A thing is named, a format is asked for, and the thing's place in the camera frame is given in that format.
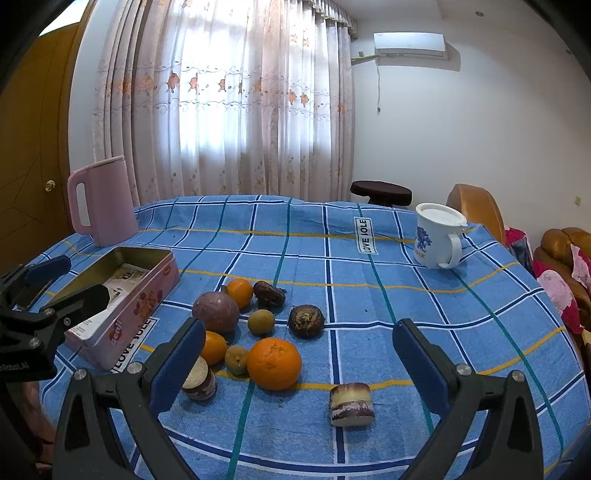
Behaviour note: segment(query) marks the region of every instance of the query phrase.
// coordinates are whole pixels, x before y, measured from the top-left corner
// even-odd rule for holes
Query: kettle handle
[[[76,187],[80,183],[83,183],[86,193],[86,206],[90,211],[90,205],[88,205],[88,188],[90,187],[90,184],[86,182],[87,176],[88,169],[81,168],[80,170],[76,170],[74,173],[72,173],[70,178],[68,178],[68,203],[70,204],[72,226],[76,232],[82,235],[92,235],[93,233],[92,225],[82,225],[82,222],[80,221],[80,209],[78,205],[78,196],[76,194]]]

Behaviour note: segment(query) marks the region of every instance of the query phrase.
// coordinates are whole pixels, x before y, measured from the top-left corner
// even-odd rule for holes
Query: blue checkered tablecloth
[[[294,343],[303,359],[295,389],[269,393],[224,368],[208,402],[180,394],[160,420],[202,480],[396,479],[439,418],[430,414],[392,347],[392,326],[409,317],[455,363],[505,376],[523,371],[532,389],[546,472],[563,468],[586,436],[591,405],[582,367],[543,289],[488,231],[470,225],[460,265],[428,270],[413,258],[416,216],[408,210],[355,203],[309,203],[273,196],[181,197],[138,209],[140,231],[124,244],[171,248],[181,280],[132,349],[144,361],[190,315],[193,301],[232,278],[266,280],[287,291],[274,335]],[[360,253],[355,217],[370,218],[377,254]],[[110,248],[72,235],[40,255],[68,255],[72,270],[37,304],[49,301]],[[293,306],[314,304],[327,324],[314,340],[295,338],[286,323]],[[257,338],[243,312],[235,342]],[[42,383],[42,402],[57,420],[72,372],[88,364],[65,346],[58,375]],[[328,394],[335,384],[372,388],[376,421],[334,428]],[[151,478],[120,411],[115,423],[136,473]],[[480,412],[450,471],[458,476],[476,444]]]

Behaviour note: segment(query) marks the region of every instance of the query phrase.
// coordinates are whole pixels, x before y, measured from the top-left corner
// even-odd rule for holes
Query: red cloth
[[[560,318],[566,328],[573,333],[582,333],[584,328],[581,325],[579,308],[573,292],[564,279],[550,267],[537,260],[534,260],[533,268],[534,276],[552,300],[552,304],[560,313]]]

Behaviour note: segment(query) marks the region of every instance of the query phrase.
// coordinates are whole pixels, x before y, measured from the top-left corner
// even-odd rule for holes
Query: pink kettle
[[[84,184],[90,225],[82,225],[76,187]],[[68,201],[74,230],[91,235],[97,247],[124,242],[138,231],[125,157],[103,160],[72,172]]]

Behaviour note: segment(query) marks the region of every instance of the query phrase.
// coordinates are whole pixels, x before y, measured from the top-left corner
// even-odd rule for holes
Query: white mug
[[[462,256],[460,235],[468,226],[460,212],[437,203],[417,206],[414,258],[427,268],[454,268]]]

